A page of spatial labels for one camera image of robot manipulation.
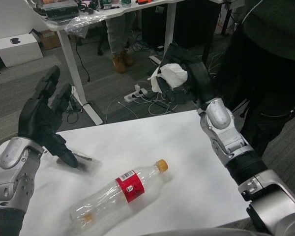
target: floor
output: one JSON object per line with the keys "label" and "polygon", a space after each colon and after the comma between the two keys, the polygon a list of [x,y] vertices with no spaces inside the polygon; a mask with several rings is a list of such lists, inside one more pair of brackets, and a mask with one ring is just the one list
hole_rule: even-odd
{"label": "floor", "polygon": [[[123,96],[132,92],[134,85],[137,83],[141,87],[149,89],[149,84],[146,83],[149,77],[147,72],[153,68],[153,64],[148,60],[150,52],[134,53],[130,51],[135,64],[128,69],[126,74],[121,75],[114,71],[107,45],[104,49],[104,55],[97,55],[97,41],[98,38],[86,39],[83,41],[82,46],[77,47],[83,64],[90,74],[91,81],[89,83],[87,82],[87,74],[83,70],[77,54],[74,52],[88,101],[92,102],[93,108],[105,123],[136,119],[133,113],[117,102],[126,105],[138,118],[150,117],[151,114],[148,112],[149,104],[126,104],[123,100]],[[213,56],[226,49],[227,42],[228,39],[220,36],[215,37],[209,61],[212,60]],[[193,51],[194,54],[200,54],[201,47],[193,49]],[[60,67],[60,85],[72,83],[61,48],[43,51],[43,55],[44,58],[42,59],[1,71],[0,145],[11,137],[16,136],[18,117],[22,107],[27,99],[33,95],[37,82],[51,66],[58,65]],[[218,66],[211,70],[211,73],[215,73],[217,69]],[[183,112],[192,109],[194,109],[193,104],[187,103],[178,106],[175,111]],[[156,114],[162,114],[166,109],[153,105],[151,111]],[[239,117],[240,112],[241,110],[235,114],[236,125],[239,128],[243,125],[243,119]],[[68,121],[74,122],[76,120],[75,115],[70,115]],[[66,119],[67,114],[63,116],[64,121],[60,128],[61,131],[94,125],[86,113],[80,113],[78,120],[73,124],[69,124]],[[295,118],[286,125],[282,134],[270,143],[263,159],[295,192]],[[252,229],[249,220],[236,222],[226,227]]]}

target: white box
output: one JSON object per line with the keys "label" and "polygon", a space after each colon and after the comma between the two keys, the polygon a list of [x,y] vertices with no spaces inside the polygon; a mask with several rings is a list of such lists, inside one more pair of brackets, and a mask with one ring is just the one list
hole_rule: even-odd
{"label": "white box", "polygon": [[27,33],[1,38],[0,57],[6,67],[11,67],[43,58],[43,55],[34,36]]}

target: silver robotic arm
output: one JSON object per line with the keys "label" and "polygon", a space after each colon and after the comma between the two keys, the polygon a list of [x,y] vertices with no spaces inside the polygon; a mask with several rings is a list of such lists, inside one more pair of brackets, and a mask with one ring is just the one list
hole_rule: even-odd
{"label": "silver robotic arm", "polygon": [[295,194],[275,171],[267,168],[236,130],[234,116],[216,96],[204,64],[173,44],[160,67],[167,63],[180,64],[188,72],[188,80],[172,89],[163,78],[157,77],[165,99],[171,105],[194,101],[201,127],[209,136],[214,152],[238,184],[242,197],[249,202],[247,212],[256,228],[276,236],[289,235],[287,232],[295,234]]}
{"label": "silver robotic arm", "polygon": [[12,138],[0,155],[0,236],[17,236],[34,193],[34,179],[45,147],[67,165],[77,167],[65,140],[56,135],[67,109],[71,86],[66,84],[48,106],[59,78],[54,66],[41,79],[34,96],[24,105],[19,118],[18,137]]}
{"label": "silver robotic arm", "polygon": [[[225,108],[222,99],[215,98],[207,104],[205,111],[198,110],[201,127],[210,137],[216,155],[239,185],[240,194],[250,201],[248,214],[261,231],[280,235],[282,229],[277,232],[280,221],[295,213],[295,194],[275,171],[258,163],[261,159],[254,157],[252,147],[236,130],[234,116]],[[256,162],[245,165],[254,158]]]}

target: orange bottle cap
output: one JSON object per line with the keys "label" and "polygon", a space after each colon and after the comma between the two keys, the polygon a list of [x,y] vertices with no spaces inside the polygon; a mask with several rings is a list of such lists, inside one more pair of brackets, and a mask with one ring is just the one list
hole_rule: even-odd
{"label": "orange bottle cap", "polygon": [[158,169],[161,173],[168,170],[168,165],[167,165],[166,161],[163,159],[156,162],[156,166],[158,167]]}
{"label": "orange bottle cap", "polygon": [[88,223],[92,222],[94,220],[94,216],[92,213],[87,213],[85,214],[85,216],[83,217],[83,219]]}

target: white tabletop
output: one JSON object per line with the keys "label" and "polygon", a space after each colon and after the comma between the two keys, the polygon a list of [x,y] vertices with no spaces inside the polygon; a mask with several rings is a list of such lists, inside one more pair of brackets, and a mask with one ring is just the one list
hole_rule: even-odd
{"label": "white tabletop", "polygon": [[[101,235],[112,228],[106,236],[139,236],[216,227],[248,217],[248,203],[212,151],[196,111],[60,134],[69,146],[100,160],[102,166],[89,178],[55,168],[43,156],[20,236],[68,235],[67,209],[72,204],[128,170],[153,165],[159,159],[167,161],[169,170],[157,182],[158,198],[154,191],[146,192],[85,235]],[[134,216],[126,217],[133,212]],[[117,224],[120,218],[125,220]]]}
{"label": "white tabletop", "polygon": [[[147,4],[143,4],[143,5],[139,5],[135,1],[136,0],[132,0],[132,5],[130,8],[124,8],[121,6],[121,4],[114,4],[114,6],[119,5],[120,8],[110,9],[110,10],[99,10],[99,12],[106,15],[107,19],[109,19],[109,18],[121,16],[127,12],[137,11],[137,10],[141,10],[144,8],[157,6],[157,5],[161,5],[161,4],[166,4],[166,3],[176,3],[176,2],[180,2],[180,1],[184,1],[184,0],[153,0],[151,3],[147,3]],[[220,3],[220,4],[225,2],[225,0],[209,0],[209,1],[212,1],[215,3]],[[52,31],[63,30],[66,26],[66,24],[65,25],[56,25],[53,23],[49,23],[48,21],[44,21],[44,22],[45,22],[46,26]]]}

